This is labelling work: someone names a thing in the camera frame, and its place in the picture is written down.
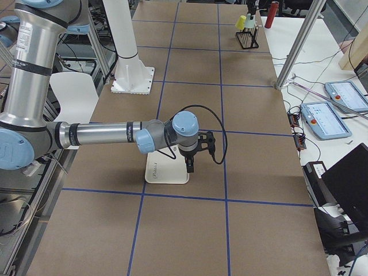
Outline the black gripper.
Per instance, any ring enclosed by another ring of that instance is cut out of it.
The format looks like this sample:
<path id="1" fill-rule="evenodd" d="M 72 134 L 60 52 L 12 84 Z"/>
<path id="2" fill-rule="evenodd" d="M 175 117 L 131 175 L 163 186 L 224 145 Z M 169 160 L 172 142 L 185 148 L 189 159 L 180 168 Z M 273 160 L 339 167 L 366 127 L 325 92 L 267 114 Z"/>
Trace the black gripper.
<path id="1" fill-rule="evenodd" d="M 181 155 L 185 158 L 187 173 L 194 172 L 194 156 L 196 153 L 193 152 L 181 152 Z"/>

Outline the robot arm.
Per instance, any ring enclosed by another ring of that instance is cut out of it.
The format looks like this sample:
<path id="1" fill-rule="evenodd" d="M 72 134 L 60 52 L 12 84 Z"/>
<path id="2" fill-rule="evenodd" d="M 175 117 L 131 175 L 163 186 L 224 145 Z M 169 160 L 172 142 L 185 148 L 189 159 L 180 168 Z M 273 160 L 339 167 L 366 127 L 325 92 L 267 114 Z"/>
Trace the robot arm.
<path id="1" fill-rule="evenodd" d="M 17 170 L 56 149 L 85 144 L 136 143 L 140 152 L 176 145 L 188 172 L 201 150 L 196 116 L 182 110 L 162 122 L 69 124 L 46 122 L 43 110 L 58 38 L 87 21 L 87 1 L 17 1 L 20 18 L 12 74 L 1 113 L 1 169 Z"/>

